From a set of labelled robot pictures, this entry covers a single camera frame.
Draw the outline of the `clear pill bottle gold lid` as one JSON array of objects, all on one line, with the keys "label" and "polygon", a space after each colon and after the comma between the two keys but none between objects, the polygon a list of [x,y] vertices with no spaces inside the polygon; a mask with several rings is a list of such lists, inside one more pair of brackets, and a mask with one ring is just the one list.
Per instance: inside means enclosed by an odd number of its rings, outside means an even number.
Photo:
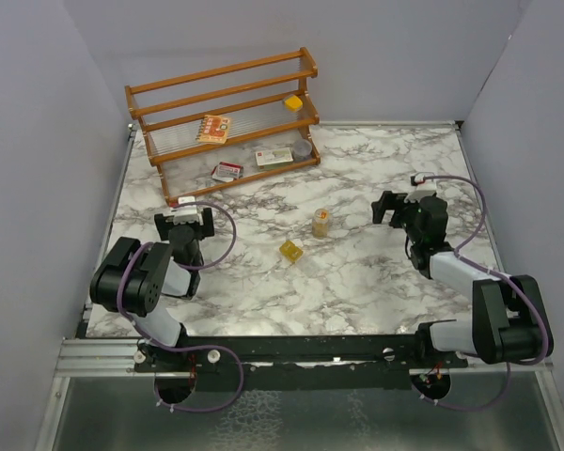
[{"label": "clear pill bottle gold lid", "polygon": [[330,225],[330,212],[327,209],[317,209],[314,212],[311,232],[315,238],[326,238]]}]

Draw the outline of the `yellow weekly pill organizer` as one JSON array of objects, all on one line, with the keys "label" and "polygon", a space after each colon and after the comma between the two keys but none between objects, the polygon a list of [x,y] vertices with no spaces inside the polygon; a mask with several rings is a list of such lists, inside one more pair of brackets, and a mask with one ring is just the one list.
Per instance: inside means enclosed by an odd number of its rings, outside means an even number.
[{"label": "yellow weekly pill organizer", "polygon": [[279,247],[279,252],[290,264],[297,263],[304,256],[303,249],[290,240]]}]

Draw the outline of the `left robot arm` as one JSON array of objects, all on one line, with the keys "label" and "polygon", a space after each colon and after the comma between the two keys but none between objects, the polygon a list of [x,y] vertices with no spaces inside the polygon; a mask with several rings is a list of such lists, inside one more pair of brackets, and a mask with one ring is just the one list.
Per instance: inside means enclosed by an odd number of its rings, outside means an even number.
[{"label": "left robot arm", "polygon": [[142,245],[138,239],[118,239],[95,271],[89,297],[127,319],[158,346],[159,363],[175,371],[188,362],[187,333],[160,299],[164,295],[190,299],[196,294],[204,268],[200,242],[214,235],[212,210],[203,209],[191,222],[179,213],[157,214],[154,222],[161,240]]}]

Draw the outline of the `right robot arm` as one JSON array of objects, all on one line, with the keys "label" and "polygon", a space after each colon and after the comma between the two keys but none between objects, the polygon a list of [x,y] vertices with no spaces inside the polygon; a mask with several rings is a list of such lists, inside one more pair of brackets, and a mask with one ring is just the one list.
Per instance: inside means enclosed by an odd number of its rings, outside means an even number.
[{"label": "right robot arm", "polygon": [[447,241],[447,202],[436,194],[413,200],[384,191],[371,204],[372,222],[391,212],[389,225],[405,232],[404,250],[424,277],[441,283],[471,302],[468,320],[422,323],[413,344],[415,360],[434,367],[448,352],[484,363],[532,364],[551,355],[554,340],[541,291],[529,275],[508,275],[468,263]]}]

